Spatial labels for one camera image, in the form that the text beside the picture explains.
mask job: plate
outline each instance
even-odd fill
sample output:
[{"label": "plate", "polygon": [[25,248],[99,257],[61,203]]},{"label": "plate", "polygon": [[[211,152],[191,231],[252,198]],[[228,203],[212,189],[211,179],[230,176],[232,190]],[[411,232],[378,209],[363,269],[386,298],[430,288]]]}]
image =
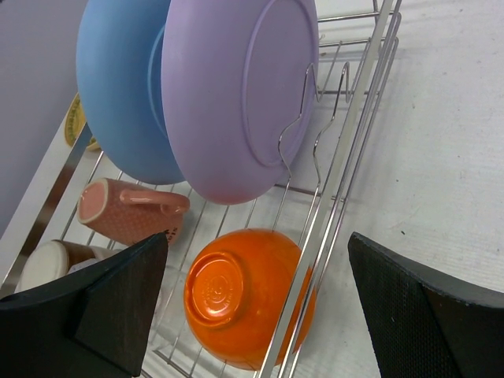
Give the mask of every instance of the plate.
[{"label": "plate", "polygon": [[119,169],[152,184],[183,181],[161,104],[169,4],[89,0],[77,39],[77,85],[93,136]]},{"label": "plate", "polygon": [[[66,144],[73,147],[80,131],[86,124],[86,115],[82,109],[82,104],[80,103],[79,94],[73,98],[72,104],[70,105],[69,111],[65,118],[65,141]],[[100,146],[96,142],[96,138],[93,136],[87,144],[86,150],[94,151],[99,150]]]},{"label": "plate", "polygon": [[[313,0],[172,0],[161,63],[173,153],[202,197],[247,202],[286,174],[279,137],[299,116],[307,69],[317,71]],[[282,140],[288,164],[314,96],[308,80],[302,117]]]}]

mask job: purple plate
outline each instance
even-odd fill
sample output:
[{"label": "purple plate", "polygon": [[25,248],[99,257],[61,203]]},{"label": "purple plate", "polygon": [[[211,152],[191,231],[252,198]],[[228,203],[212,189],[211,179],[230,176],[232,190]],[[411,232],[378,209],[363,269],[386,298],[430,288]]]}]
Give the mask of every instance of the purple plate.
[{"label": "purple plate", "polygon": [[[166,130],[189,184],[213,202],[250,201],[287,171],[282,131],[298,118],[306,70],[318,65],[313,0],[172,0],[161,62]],[[309,123],[282,140],[288,164]]]}]

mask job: mug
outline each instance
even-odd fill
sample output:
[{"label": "mug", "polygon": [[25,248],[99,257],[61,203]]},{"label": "mug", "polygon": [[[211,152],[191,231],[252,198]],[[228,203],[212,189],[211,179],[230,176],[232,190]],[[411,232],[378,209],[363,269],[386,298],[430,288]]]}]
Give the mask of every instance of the mug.
[{"label": "mug", "polygon": [[23,267],[16,293],[57,280],[95,262],[116,254],[99,246],[83,246],[63,240],[51,240],[38,246]]},{"label": "mug", "polygon": [[[196,339],[228,365],[259,370],[300,257],[293,241],[271,230],[240,230],[212,241],[193,262],[183,293],[187,323]],[[310,276],[305,277],[277,364],[287,353]],[[295,350],[308,333],[315,301],[313,292]]]},{"label": "mug", "polygon": [[80,195],[77,218],[81,224],[126,246],[158,232],[165,232],[168,242],[173,243],[190,205],[183,195],[98,179]]}]

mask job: wire dish rack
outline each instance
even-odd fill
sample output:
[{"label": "wire dish rack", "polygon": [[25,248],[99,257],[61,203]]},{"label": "wire dish rack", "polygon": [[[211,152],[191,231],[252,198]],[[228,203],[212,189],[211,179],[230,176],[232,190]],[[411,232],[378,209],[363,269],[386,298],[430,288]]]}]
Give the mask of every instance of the wire dish rack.
[{"label": "wire dish rack", "polygon": [[[317,5],[320,13],[324,4]],[[178,309],[180,316],[174,318],[172,334],[163,343],[151,345],[147,351],[143,376],[334,376],[331,361],[321,364],[314,357],[317,348],[324,346],[305,346],[310,344],[310,334],[295,353],[292,353],[293,346],[307,299],[316,291],[321,300],[322,278],[398,48],[400,5],[400,0],[383,0],[379,7],[377,0],[369,0],[368,12],[319,19],[319,69],[314,72],[313,67],[308,67],[305,77],[305,87],[317,85],[317,104],[296,161],[287,167],[288,175],[271,191],[249,203],[219,206],[205,201],[187,183],[155,187],[186,195],[191,200],[191,211],[184,220],[179,241],[169,251],[169,265],[176,271],[176,285],[183,285],[184,273],[206,244],[240,228],[276,229],[299,244],[302,256],[260,371],[234,369],[212,357],[191,334],[183,318],[182,306],[169,303],[168,306]],[[300,99],[300,116],[302,105]],[[288,132],[289,127],[286,125],[284,132]],[[119,171],[104,153],[84,153],[90,138],[91,132],[86,126],[2,285],[3,295],[13,292],[26,258],[41,242],[66,239],[110,249],[122,247],[80,225],[75,218],[77,196],[93,178],[107,176],[138,183]],[[282,136],[278,142],[280,156],[281,139]],[[313,275],[289,341],[288,353],[280,366],[274,366],[308,269],[312,269]]]}]

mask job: white tabletop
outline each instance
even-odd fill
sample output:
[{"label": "white tabletop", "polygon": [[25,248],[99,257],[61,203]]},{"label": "white tabletop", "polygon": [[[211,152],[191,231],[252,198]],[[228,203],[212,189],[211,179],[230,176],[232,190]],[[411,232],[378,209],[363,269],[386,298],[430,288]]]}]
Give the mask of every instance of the white tabletop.
[{"label": "white tabletop", "polygon": [[[319,10],[329,1],[319,0]],[[317,304],[303,351],[321,364],[330,354],[341,376],[379,376],[347,257],[351,232],[504,291],[504,6],[411,0],[402,15],[399,50],[325,277],[332,290]],[[0,276],[68,152],[59,130],[0,242]],[[69,203],[90,167],[79,168]]]}]

